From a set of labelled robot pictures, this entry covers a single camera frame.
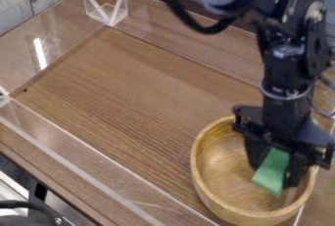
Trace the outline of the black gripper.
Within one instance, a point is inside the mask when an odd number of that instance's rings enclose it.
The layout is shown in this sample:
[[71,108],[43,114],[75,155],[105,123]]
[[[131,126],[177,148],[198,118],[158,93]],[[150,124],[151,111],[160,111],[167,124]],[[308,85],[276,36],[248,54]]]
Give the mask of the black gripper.
[[289,154],[284,188],[297,187],[308,169],[331,167],[335,141],[311,117],[312,90],[265,93],[262,106],[233,107],[233,129],[242,135],[249,164],[257,170],[272,148]]

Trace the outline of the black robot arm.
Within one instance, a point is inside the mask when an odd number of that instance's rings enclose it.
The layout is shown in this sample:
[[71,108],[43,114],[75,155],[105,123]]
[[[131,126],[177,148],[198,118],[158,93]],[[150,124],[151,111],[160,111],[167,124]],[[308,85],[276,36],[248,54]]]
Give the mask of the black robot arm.
[[237,20],[254,27],[264,75],[258,82],[262,105],[233,107],[233,129],[242,134],[250,167],[260,171],[273,154],[281,164],[277,185],[296,187],[306,170],[331,166],[335,142],[312,121],[315,82],[331,68],[333,49],[327,41],[323,0],[198,0],[219,17],[205,26],[179,0],[163,0],[182,23],[202,34],[215,34]]

